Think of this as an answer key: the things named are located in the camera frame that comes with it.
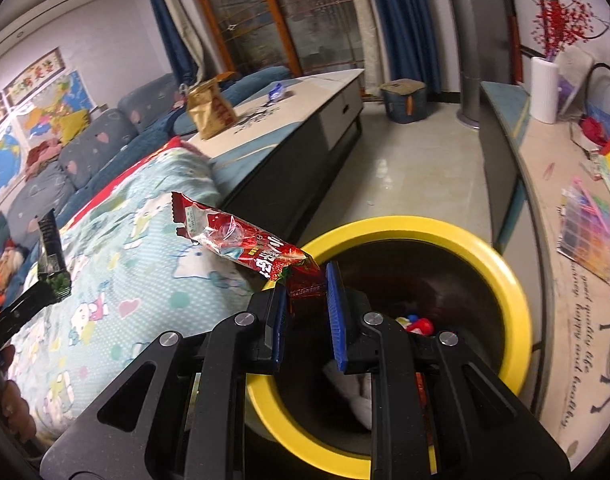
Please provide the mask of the person left hand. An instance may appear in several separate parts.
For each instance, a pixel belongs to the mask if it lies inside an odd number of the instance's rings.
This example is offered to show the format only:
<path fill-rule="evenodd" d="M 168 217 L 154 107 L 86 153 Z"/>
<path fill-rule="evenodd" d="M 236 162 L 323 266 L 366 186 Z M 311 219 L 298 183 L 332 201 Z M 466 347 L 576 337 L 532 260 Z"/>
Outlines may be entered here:
<path fill-rule="evenodd" d="M 14 380 L 9 380 L 8 369 L 15 356 L 13 344 L 8 344 L 0 351 L 0 374 L 4 379 L 0 389 L 0 422 L 20 443 L 32 440 L 36 435 L 36 424 L 29 413 L 29 406 L 20 394 L 20 388 Z"/>

